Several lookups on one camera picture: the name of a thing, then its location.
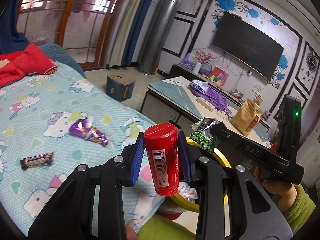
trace blue cushion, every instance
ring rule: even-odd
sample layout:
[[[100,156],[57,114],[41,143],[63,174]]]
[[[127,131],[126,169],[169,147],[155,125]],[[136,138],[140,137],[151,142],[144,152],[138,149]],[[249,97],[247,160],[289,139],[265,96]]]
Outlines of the blue cushion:
[[[38,46],[39,49],[53,61],[66,64],[78,71],[80,75],[86,77],[80,65],[59,45],[57,44],[44,44]]]

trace purple candy wrapper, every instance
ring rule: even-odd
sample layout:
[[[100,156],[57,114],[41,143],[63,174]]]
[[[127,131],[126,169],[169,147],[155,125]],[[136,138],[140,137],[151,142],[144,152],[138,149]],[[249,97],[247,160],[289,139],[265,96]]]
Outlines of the purple candy wrapper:
[[[100,132],[96,127],[87,123],[87,118],[79,119],[69,128],[69,133],[71,135],[81,137],[84,140],[89,140],[92,142],[100,143],[103,146],[108,144],[108,138],[102,132]]]

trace candy bar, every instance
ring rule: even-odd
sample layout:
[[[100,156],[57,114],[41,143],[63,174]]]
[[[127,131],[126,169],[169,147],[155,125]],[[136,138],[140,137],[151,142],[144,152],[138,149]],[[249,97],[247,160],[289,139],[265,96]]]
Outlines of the candy bar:
[[[87,123],[87,118],[79,119],[69,128],[69,133],[71,135],[81,137],[84,140],[89,140],[92,142],[100,143],[103,146],[108,144],[108,138],[102,132],[100,132],[96,127]]]
[[[36,156],[23,158],[20,161],[21,168],[26,171],[28,168],[52,164],[52,153],[41,153]]]

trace barcode label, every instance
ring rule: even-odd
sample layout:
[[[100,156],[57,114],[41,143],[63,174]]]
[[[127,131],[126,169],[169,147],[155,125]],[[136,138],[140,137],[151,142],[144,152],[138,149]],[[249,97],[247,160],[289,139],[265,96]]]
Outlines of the barcode label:
[[[158,187],[169,186],[165,150],[152,151],[153,163],[156,169]]]

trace green pea snack bag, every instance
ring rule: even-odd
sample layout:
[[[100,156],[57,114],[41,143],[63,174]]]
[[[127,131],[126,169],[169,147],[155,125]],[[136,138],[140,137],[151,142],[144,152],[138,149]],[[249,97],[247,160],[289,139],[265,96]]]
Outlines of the green pea snack bag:
[[[219,121],[215,118],[202,118],[199,122],[191,126],[194,132],[190,134],[190,139],[199,144],[201,148],[212,153],[216,145],[217,137],[210,133],[210,127],[218,123]]]

